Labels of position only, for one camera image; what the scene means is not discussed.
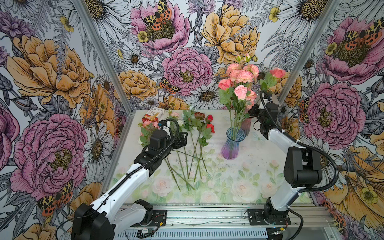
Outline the pink rose stem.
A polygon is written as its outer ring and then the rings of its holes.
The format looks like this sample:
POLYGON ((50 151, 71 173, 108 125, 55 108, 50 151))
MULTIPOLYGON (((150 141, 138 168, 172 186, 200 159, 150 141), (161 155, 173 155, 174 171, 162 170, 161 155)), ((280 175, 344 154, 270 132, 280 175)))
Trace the pink rose stem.
POLYGON ((270 88, 274 87, 278 80, 281 80, 286 75, 286 71, 280 68, 273 68, 265 74, 264 79, 260 82, 260 92, 270 92, 270 88))
POLYGON ((246 96, 248 89, 244 85, 239 85, 234 89, 234 102, 233 106, 235 109, 235 123, 234 127, 240 128, 241 122, 243 121, 246 108, 246 96))

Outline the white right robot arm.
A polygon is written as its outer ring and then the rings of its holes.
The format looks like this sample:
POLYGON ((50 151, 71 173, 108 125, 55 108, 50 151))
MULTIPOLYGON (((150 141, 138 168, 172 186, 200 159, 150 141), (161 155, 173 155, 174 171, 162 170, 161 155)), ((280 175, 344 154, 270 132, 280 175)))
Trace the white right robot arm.
POLYGON ((269 222, 273 218, 286 216, 300 194, 320 183, 322 178, 320 154, 302 146, 286 131, 279 129, 273 113, 277 109, 278 105, 274 103, 257 104, 251 108, 251 116, 260 124, 261 134, 286 153, 283 171, 285 182, 267 199, 263 210, 263 218, 269 222))

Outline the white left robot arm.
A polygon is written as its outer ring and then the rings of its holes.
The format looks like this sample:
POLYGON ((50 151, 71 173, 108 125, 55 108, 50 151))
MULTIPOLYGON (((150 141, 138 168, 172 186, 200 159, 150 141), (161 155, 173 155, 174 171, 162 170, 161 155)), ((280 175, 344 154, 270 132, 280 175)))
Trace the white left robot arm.
POLYGON ((153 206, 146 201, 138 200, 129 209, 120 208, 161 166, 171 151, 185 147, 187 141, 186 132, 172 134, 164 130, 154 131, 149 145, 136 157, 125 176, 90 205, 81 204, 76 209, 71 239, 112 240, 115 234, 128 227, 147 224, 151 220, 153 206))

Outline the dark pink glass vase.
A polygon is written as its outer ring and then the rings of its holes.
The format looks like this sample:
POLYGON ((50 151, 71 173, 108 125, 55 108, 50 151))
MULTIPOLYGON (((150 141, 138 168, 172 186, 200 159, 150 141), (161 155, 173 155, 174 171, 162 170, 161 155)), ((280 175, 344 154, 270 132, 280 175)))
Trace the dark pink glass vase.
POLYGON ((244 132, 245 134, 245 137, 247 137, 250 133, 250 130, 251 130, 251 121, 252 119, 251 118, 247 118, 245 119, 242 123, 241 123, 241 130, 244 132))

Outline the pink purple glass vase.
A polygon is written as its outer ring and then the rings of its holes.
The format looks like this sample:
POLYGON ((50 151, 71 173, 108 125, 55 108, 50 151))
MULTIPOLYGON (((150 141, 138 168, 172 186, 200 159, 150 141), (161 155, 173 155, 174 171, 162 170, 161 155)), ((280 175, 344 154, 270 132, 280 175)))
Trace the pink purple glass vase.
POLYGON ((240 128, 231 127, 226 132, 227 140, 221 149, 222 156, 227 160, 234 160, 239 154, 240 143, 246 135, 240 128))

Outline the red white small box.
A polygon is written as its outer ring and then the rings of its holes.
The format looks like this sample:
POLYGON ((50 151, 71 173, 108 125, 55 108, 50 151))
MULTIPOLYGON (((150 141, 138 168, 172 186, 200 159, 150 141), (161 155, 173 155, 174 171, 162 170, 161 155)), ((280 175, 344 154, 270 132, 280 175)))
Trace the red white small box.
POLYGON ((142 117, 142 122, 151 121, 151 122, 158 122, 162 115, 165 113, 164 109, 152 107, 150 108, 147 113, 142 117))

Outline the white pink flower stem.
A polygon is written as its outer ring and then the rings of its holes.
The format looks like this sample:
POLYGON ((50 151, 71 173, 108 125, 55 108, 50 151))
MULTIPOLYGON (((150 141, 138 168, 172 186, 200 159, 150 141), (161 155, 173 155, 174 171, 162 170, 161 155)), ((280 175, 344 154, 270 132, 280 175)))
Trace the white pink flower stem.
MULTIPOLYGON (((183 113, 182 112, 178 112, 178 111, 172 111, 172 110, 168 110, 168 119, 174 119, 175 121, 178 122, 178 125, 179 125, 179 132, 183 132, 185 130, 184 128, 184 120, 183 120, 183 113)), ((184 170, 184 168, 186 168, 186 176, 185 176, 185 179, 188 179, 189 178, 189 162, 188 162, 188 156, 187 156, 187 152, 186 152, 186 148, 183 147, 183 153, 185 154, 185 161, 181 163, 182 165, 182 170, 184 170)))

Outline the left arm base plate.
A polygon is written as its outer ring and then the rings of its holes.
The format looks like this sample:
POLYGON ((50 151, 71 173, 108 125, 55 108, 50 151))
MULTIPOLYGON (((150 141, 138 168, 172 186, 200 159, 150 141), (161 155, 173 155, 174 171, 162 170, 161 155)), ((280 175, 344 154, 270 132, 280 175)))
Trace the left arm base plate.
POLYGON ((159 226, 165 226, 166 225, 166 219, 167 219, 167 210, 154 210, 153 205, 146 202, 145 200, 137 200, 135 201, 135 204, 138 204, 146 210, 146 213, 144 215, 144 218, 141 222, 135 223, 132 225, 132 227, 156 227, 159 226))

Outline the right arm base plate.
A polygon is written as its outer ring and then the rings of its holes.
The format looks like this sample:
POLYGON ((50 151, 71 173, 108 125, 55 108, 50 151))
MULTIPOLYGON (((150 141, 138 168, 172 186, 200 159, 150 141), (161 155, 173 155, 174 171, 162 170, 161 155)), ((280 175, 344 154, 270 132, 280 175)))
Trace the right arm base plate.
POLYGON ((289 211, 275 210, 271 197, 267 199, 262 209, 248 209, 245 214, 251 226, 288 226, 291 224, 289 211))

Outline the aluminium rail frame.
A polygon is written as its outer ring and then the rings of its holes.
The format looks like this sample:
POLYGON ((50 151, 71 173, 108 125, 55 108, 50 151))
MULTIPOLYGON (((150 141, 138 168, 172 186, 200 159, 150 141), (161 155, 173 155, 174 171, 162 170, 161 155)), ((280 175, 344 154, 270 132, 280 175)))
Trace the aluminium rail frame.
POLYGON ((292 206, 288 226, 251 226, 248 209, 260 205, 153 206, 167 210, 165 226, 128 227, 113 240, 340 240, 324 207, 292 206))

